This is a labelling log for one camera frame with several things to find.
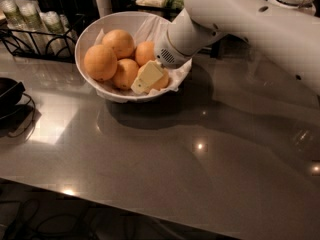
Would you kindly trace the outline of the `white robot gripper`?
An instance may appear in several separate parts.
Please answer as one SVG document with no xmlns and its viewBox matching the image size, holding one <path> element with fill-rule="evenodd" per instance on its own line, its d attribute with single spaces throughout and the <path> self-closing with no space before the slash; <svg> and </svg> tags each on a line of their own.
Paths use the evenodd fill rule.
<svg viewBox="0 0 320 240">
<path fill-rule="evenodd" d="M 189 32 L 169 27 L 157 39 L 154 47 L 156 59 L 167 68 L 179 68 L 194 55 Z M 136 94 L 145 93 L 164 75 L 164 69 L 156 61 L 143 65 L 131 89 Z"/>
</svg>

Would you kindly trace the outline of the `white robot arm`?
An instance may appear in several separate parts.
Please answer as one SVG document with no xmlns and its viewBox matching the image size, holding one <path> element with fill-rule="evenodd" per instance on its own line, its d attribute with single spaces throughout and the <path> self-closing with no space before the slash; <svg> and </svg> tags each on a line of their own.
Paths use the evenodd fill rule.
<svg viewBox="0 0 320 240">
<path fill-rule="evenodd" d="M 156 38 L 154 56 L 176 69 L 227 34 L 320 94 L 320 19 L 265 0 L 184 0 L 183 10 Z"/>
</svg>

